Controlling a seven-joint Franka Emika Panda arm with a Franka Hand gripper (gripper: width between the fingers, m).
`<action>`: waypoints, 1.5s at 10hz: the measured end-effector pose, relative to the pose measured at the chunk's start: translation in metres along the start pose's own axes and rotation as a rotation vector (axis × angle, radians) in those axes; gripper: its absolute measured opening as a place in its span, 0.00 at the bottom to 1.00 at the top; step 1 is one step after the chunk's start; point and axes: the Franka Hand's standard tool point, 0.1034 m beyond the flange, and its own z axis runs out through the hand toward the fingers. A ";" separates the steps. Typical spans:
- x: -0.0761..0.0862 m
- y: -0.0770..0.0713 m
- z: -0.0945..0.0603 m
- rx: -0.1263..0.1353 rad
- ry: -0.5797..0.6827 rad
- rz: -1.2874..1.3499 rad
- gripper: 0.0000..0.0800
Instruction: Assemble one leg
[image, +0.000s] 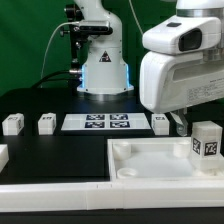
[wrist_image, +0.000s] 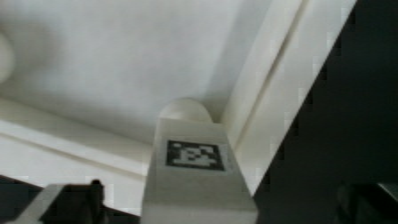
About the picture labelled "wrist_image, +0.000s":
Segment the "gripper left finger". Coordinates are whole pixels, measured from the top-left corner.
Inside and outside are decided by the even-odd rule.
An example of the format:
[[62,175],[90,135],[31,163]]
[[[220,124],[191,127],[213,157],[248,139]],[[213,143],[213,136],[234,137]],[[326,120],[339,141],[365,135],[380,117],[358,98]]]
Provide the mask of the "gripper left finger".
[[10,224],[108,224],[104,186],[49,184]]

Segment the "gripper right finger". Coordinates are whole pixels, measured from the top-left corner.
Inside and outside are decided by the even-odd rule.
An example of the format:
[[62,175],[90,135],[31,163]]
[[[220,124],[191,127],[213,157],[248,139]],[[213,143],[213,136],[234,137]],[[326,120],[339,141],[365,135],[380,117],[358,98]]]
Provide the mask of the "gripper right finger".
[[335,224],[398,224],[398,183],[339,186]]

